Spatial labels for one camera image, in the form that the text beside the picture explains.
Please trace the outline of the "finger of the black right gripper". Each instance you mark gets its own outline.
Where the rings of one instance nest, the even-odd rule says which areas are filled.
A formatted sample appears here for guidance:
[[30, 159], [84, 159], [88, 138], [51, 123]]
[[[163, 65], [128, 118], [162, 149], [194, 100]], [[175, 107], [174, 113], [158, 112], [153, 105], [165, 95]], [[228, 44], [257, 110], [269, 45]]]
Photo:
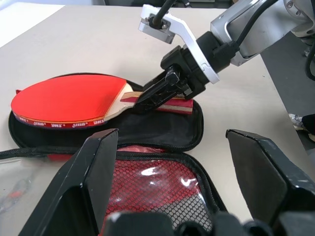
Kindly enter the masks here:
[[146, 114], [181, 93], [182, 90], [178, 86], [168, 82], [147, 83], [134, 105], [134, 112]]
[[143, 86], [143, 95], [161, 95], [168, 92], [169, 84], [166, 81], [167, 71], [163, 71]]

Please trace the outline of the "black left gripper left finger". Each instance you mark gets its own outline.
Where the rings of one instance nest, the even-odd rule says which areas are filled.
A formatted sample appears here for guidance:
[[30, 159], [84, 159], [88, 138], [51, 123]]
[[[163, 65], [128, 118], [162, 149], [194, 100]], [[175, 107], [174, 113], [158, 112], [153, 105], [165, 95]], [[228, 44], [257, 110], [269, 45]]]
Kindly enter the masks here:
[[56, 173], [21, 236], [97, 236], [110, 197], [117, 129], [94, 133]]

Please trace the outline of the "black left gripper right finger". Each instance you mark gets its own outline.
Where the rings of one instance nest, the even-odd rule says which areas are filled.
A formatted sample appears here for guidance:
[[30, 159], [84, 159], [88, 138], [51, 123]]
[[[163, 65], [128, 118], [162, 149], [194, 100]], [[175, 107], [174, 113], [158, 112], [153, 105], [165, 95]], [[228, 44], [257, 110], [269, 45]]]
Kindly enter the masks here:
[[233, 165], [254, 219], [270, 226], [286, 211], [314, 211], [315, 183], [269, 138], [228, 129]]

